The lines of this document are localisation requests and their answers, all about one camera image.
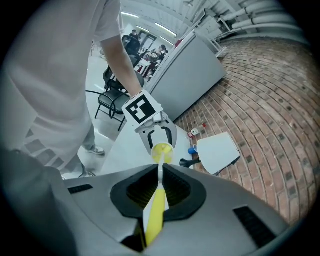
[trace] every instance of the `black chair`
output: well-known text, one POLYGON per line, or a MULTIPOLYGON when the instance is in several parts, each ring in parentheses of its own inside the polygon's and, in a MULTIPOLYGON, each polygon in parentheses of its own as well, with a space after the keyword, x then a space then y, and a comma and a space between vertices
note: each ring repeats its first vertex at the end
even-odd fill
POLYGON ((140 42, 136 38, 124 35, 122 37, 122 43, 129 55, 139 55, 140 42))
MULTIPOLYGON (((105 79, 105 76, 108 75, 108 74, 106 74, 106 72, 103 73, 103 79, 105 79)), ((135 74, 140 82, 141 87, 143 87, 145 85, 145 79, 137 71, 135 72, 135 74)), ((120 84, 118 81, 113 81, 113 80, 109 79, 109 80, 107 80, 106 83, 113 83, 113 82, 116 83, 116 86, 119 86, 119 87, 121 86, 124 89, 122 84, 120 84)), ((114 118, 114 119, 118 120, 119 122, 121 122, 119 129, 118 129, 118 131, 120 131, 126 117, 124 117, 122 120, 119 120, 115 117, 115 114, 118 114, 118 115, 124 114, 124 112, 122 111, 122 107, 129 100, 129 98, 130 97, 127 95, 127 92, 122 92, 110 84, 107 91, 102 93, 98 98, 99 107, 96 111, 94 118, 97 119, 98 112, 102 111, 103 113, 109 115, 111 119, 114 118), (101 110, 100 109, 101 106, 109 109, 109 113, 101 110)))
MULTIPOLYGON (((135 68, 138 65, 138 63, 140 62, 141 57, 137 56, 137 55, 129 55, 129 57, 132 62, 133 68, 135 68)), ((125 90, 125 88, 122 86, 122 84, 119 81, 115 80, 116 79, 115 76, 111 79, 112 75, 113 75, 113 72, 112 72, 111 68, 108 67, 102 75, 103 80, 105 82, 104 88, 107 91, 111 88, 114 88, 117 90, 125 90)))

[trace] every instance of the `yellow cup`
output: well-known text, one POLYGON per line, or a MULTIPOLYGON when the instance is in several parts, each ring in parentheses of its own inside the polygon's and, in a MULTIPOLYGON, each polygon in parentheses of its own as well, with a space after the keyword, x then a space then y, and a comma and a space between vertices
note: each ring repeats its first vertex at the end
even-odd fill
POLYGON ((160 142, 151 149, 151 157, 156 164, 159 164, 161 154, 164 153, 164 164, 170 164, 174 158, 174 148, 167 142, 160 142))

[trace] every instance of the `brick floor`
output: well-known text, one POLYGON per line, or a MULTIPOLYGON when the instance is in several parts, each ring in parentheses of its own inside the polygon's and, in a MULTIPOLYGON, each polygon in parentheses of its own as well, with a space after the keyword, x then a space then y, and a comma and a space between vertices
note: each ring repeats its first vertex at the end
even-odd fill
MULTIPOLYGON (((228 132, 241 158, 219 175, 254 193, 292 224, 320 187, 320 75, 304 45, 251 38, 222 44, 226 76, 176 124, 207 123, 196 140, 228 132)), ((207 172, 199 163, 195 169, 207 172)))

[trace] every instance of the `ceiling light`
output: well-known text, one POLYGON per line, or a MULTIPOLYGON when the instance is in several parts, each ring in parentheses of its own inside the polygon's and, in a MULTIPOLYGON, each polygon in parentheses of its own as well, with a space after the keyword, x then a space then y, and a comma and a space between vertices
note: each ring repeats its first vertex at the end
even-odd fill
POLYGON ((145 28, 143 28, 143 27, 140 27, 140 26, 136 26, 138 29, 141 29, 141 30, 143 30, 143 31, 145 31, 145 32, 150 32, 149 30, 146 30, 145 28))
POLYGON ((170 45, 174 45, 172 42, 169 42, 167 39, 163 38, 162 36, 160 36, 164 41, 168 42, 170 45))
POLYGON ((133 15, 133 14, 130 14, 130 13, 127 13, 127 12, 121 12, 123 15, 127 15, 127 16, 131 16, 131 17, 134 17, 134 18, 139 18, 137 15, 133 15))
POLYGON ((158 27, 160 27, 160 28, 164 29, 165 31, 168 31, 169 33, 171 33, 171 34, 172 34, 172 35, 174 35, 175 37, 177 36, 177 34, 173 33, 172 31, 170 31, 170 30, 169 30, 169 29, 167 29, 166 27, 161 26, 161 25, 160 25, 160 24, 158 24, 158 23, 154 23, 154 24, 156 24, 158 27))

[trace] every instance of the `black vent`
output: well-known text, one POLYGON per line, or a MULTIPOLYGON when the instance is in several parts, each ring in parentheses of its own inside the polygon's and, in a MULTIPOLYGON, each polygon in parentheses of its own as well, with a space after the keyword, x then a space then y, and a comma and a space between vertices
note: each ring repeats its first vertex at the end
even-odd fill
POLYGON ((181 203, 191 193, 190 185, 168 169, 163 172, 163 187, 170 207, 181 203))
POLYGON ((234 209, 233 211, 259 248, 267 245, 276 238, 249 207, 245 206, 234 209))
POLYGON ((132 183, 126 190, 126 195, 142 209, 146 208, 158 187, 158 166, 132 183))
POLYGON ((76 194, 76 193, 80 193, 82 191, 86 191, 86 190, 90 190, 90 189, 93 189, 93 187, 89 184, 68 188, 70 194, 76 194))

